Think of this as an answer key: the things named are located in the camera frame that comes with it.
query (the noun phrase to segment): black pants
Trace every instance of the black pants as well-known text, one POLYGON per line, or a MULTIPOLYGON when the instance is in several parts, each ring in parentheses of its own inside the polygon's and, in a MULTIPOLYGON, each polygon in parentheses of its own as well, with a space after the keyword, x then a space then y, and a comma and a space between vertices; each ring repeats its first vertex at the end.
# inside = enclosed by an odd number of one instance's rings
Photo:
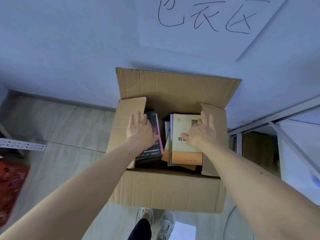
POLYGON ((142 218, 134 227, 128 240, 150 240, 151 226, 147 219, 142 218))

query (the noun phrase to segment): foot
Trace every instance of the foot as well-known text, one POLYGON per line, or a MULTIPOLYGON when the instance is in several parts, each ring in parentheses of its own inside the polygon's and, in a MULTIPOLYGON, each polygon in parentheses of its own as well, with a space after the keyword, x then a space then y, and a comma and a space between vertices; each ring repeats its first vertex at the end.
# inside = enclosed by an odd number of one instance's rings
POLYGON ((160 218, 160 230, 158 239, 168 240, 176 223, 174 213, 170 210, 165 210, 160 218))
POLYGON ((149 208, 140 208, 140 217, 141 219, 147 219, 147 221, 150 223, 150 226, 153 223, 154 217, 153 217, 153 210, 149 208))

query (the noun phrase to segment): box flap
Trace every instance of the box flap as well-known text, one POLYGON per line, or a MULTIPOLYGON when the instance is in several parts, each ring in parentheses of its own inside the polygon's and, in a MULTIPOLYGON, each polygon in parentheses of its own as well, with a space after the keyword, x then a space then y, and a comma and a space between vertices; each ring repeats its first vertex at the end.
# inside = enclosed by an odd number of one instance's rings
POLYGON ((198 114, 200 103, 224 109, 240 79, 183 75, 116 68, 122 99, 147 97, 146 106, 160 117, 168 113, 198 114))
MULTIPOLYGON (((126 140, 126 132, 130 115, 137 114, 137 112, 141 112, 141 114, 143 114, 145 106, 146 97, 119 100, 106 152, 110 152, 126 140)), ((134 161, 132 161, 128 168, 133 167, 134 161)))
MULTIPOLYGON (((201 104, 202 110, 209 116, 209 114, 213 115, 214 118, 214 126, 217 132, 218 141, 224 145, 226 148, 229 147, 229 137, 228 137, 228 129, 227 129, 227 116, 226 111, 224 109, 219 109, 217 107, 201 104)), ((209 158, 203 154, 202 155, 202 172, 203 175, 208 176, 216 176, 218 177, 218 172, 209 160, 209 158)))
POLYGON ((226 188, 221 179, 126 171, 109 202, 172 211, 222 213, 226 188))

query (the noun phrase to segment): forearm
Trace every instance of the forearm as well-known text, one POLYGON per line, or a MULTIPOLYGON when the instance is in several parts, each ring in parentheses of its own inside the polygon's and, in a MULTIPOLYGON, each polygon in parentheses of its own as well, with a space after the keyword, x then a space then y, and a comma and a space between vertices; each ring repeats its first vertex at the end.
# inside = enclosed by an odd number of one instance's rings
POLYGON ((217 169, 239 210, 263 238, 314 239, 320 234, 320 210, 291 186, 218 144, 204 143, 200 149, 217 169))
POLYGON ((130 138, 52 192, 0 239, 80 240, 107 203, 130 162, 142 150, 130 138))

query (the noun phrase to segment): paper sign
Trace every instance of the paper sign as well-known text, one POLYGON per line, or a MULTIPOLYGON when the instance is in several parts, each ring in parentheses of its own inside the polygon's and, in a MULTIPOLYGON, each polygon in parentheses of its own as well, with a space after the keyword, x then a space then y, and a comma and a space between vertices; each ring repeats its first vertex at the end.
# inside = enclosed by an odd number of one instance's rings
POLYGON ((195 240, 196 231, 197 228, 195 226, 176 222, 169 240, 195 240))
POLYGON ((285 0, 136 0, 140 44, 236 60, 285 0))

